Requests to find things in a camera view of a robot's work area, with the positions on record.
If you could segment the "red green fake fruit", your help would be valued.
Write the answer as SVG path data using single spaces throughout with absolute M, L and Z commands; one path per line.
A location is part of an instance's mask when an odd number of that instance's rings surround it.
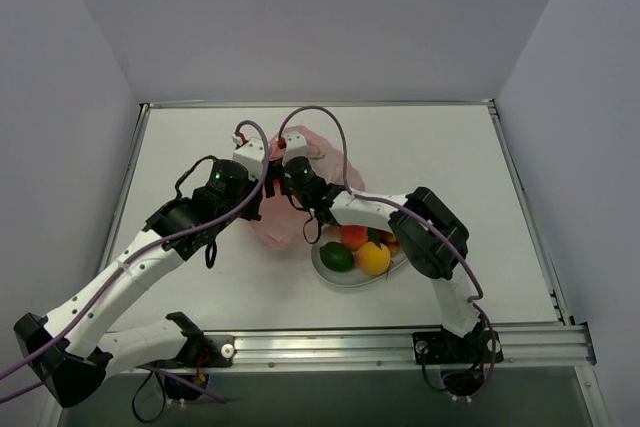
M 391 255 L 395 255 L 400 251 L 400 245 L 394 234 L 369 228 L 368 229 L 368 238 L 370 242 L 373 242 L 376 246 L 380 247 L 384 245 L 390 251 Z

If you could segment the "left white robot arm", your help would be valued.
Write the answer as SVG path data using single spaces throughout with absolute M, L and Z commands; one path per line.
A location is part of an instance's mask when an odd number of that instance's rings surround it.
M 24 363 L 56 402 L 73 407 L 109 377 L 149 366 L 197 368 L 214 345 L 184 313 L 147 327 L 112 325 L 151 287 L 198 251 L 212 268 L 218 235 L 237 219 L 259 219 L 268 159 L 235 154 L 214 159 L 206 184 L 160 207 L 129 246 L 89 284 L 44 316 L 27 313 L 14 326 Z

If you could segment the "green fake lime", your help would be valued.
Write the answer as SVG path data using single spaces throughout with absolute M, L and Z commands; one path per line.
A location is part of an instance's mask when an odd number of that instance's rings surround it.
M 327 242 L 319 248 L 322 264 L 329 270 L 345 273 L 355 268 L 353 253 L 340 242 Z

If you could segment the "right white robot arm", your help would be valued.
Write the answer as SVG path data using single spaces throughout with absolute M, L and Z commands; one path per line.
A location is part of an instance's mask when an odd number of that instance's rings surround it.
M 489 329 L 484 296 L 466 260 L 469 231 L 426 187 L 399 195 L 369 194 L 329 183 L 305 157 L 269 162 L 266 195 L 275 190 L 322 225 L 362 226 L 392 234 L 411 266 L 430 279 L 444 331 L 467 341 Z

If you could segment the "orange fake peach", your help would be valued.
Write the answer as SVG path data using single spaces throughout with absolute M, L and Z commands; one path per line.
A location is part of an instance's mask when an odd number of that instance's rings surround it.
M 356 266 L 370 276 L 379 276 L 387 272 L 391 264 L 391 252 L 383 244 L 367 242 L 354 254 Z

